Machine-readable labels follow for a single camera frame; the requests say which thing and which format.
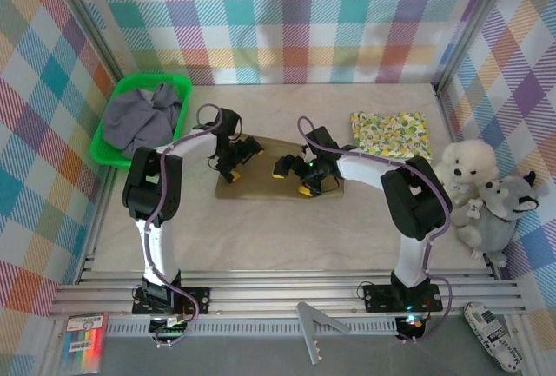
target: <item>brown cardboard mat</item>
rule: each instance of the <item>brown cardboard mat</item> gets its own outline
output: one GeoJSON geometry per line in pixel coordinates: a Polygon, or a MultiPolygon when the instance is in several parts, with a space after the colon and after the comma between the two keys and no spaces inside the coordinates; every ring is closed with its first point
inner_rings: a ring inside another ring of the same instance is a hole
{"type": "MultiPolygon", "coordinates": [[[[284,179],[275,179],[272,176],[275,163],[285,155],[302,156],[301,144],[284,142],[282,140],[269,139],[267,137],[255,137],[264,147],[262,155],[253,156],[245,165],[236,168],[241,175],[234,183],[227,183],[221,175],[216,183],[215,196],[223,200],[256,199],[256,200],[309,200],[310,197],[297,192],[301,185],[300,179],[290,172],[284,179]]],[[[328,177],[322,182],[323,192],[319,198],[338,198],[344,194],[344,184],[336,184],[333,177],[328,177]]]]}

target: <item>green basket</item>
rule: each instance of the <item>green basket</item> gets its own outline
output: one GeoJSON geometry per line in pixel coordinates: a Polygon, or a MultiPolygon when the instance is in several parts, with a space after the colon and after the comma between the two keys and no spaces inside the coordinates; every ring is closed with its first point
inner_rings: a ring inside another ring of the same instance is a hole
{"type": "MultiPolygon", "coordinates": [[[[130,91],[134,88],[142,88],[154,91],[155,88],[162,82],[169,83],[175,88],[178,98],[183,101],[182,111],[177,120],[174,130],[174,140],[177,140],[182,135],[183,124],[185,123],[185,115],[187,114],[189,96],[193,86],[191,81],[186,76],[181,75],[165,75],[165,74],[133,74],[123,78],[114,89],[112,97],[118,96],[124,92],[130,91]]],[[[110,165],[118,169],[129,169],[131,160],[122,156],[122,151],[110,146],[103,140],[103,119],[98,123],[93,141],[90,144],[90,155],[97,163],[101,165],[110,165]]]]}

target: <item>plaid fabric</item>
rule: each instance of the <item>plaid fabric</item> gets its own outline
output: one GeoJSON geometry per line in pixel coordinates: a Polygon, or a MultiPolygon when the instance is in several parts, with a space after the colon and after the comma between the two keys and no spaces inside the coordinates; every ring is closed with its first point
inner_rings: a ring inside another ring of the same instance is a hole
{"type": "Polygon", "coordinates": [[[113,88],[64,0],[0,0],[0,374],[30,374],[104,170],[89,143],[113,88]]]}
{"type": "Polygon", "coordinates": [[[476,0],[85,0],[128,71],[195,84],[430,82],[476,0]]]}
{"type": "Polygon", "coordinates": [[[532,292],[539,343],[556,357],[556,0],[498,0],[446,104],[460,140],[493,145],[501,175],[537,172],[540,207],[520,221],[506,272],[532,292]]]}

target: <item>stuffed raccoon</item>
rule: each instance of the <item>stuffed raccoon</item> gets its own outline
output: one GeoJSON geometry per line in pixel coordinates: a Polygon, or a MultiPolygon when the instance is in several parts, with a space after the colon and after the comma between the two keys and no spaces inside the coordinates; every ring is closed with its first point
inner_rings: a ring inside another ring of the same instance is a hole
{"type": "Polygon", "coordinates": [[[506,266],[502,250],[518,238],[517,220],[539,206],[533,189],[536,174],[507,176],[479,188],[480,198],[452,212],[456,234],[473,249],[473,257],[486,254],[498,267],[506,266]]]}

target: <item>yellow floral cloth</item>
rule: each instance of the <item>yellow floral cloth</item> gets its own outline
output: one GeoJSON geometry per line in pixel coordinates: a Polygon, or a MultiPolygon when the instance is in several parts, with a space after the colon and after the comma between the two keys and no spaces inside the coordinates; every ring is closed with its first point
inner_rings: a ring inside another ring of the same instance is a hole
{"type": "Polygon", "coordinates": [[[376,115],[352,113],[355,146],[371,155],[410,159],[416,155],[431,161],[427,118],[422,113],[376,115]]]}

